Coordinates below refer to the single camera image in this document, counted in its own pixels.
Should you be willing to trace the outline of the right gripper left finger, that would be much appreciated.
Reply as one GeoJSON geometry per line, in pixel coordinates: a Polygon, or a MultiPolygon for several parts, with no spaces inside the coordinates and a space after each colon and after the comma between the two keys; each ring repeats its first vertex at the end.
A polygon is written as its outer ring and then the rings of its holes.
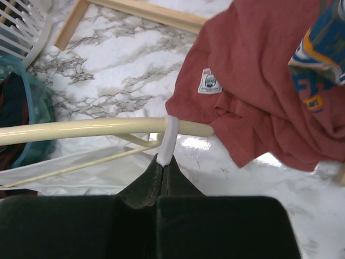
{"type": "Polygon", "coordinates": [[[1,203],[1,258],[148,258],[163,167],[114,196],[13,196],[1,203]]]}

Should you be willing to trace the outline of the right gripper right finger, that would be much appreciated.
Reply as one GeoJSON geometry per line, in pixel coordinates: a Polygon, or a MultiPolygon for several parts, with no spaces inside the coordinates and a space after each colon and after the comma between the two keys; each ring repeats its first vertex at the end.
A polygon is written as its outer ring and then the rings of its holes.
{"type": "Polygon", "coordinates": [[[187,195],[175,160],[160,166],[155,258],[300,258],[286,209],[269,196],[187,195]]]}

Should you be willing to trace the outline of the white tank top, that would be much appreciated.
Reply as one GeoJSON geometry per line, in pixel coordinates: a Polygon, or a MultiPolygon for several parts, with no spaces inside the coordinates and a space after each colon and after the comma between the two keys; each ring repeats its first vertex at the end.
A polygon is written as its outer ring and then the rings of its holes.
{"type": "Polygon", "coordinates": [[[177,119],[168,117],[167,125],[165,133],[159,133],[154,141],[131,134],[121,136],[138,145],[137,149],[111,146],[3,171],[1,190],[28,189],[45,196],[117,194],[142,175],[152,161],[160,166],[172,161],[177,119]]]}

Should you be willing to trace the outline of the cream wooden hanger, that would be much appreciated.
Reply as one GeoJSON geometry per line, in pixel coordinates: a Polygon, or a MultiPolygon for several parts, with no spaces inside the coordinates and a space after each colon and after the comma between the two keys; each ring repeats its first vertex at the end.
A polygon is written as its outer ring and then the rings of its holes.
{"type": "Polygon", "coordinates": [[[118,155],[112,155],[104,159],[36,176],[34,178],[7,183],[3,185],[3,188],[13,188],[29,182],[95,166],[100,163],[109,162],[157,147],[160,148],[158,161],[162,166],[165,166],[173,157],[176,139],[179,134],[196,137],[210,137],[214,135],[214,130],[208,125],[178,120],[172,116],[164,118],[103,118],[1,128],[2,146],[25,142],[94,137],[101,135],[114,135],[138,145],[137,149],[126,151],[118,155]]]}

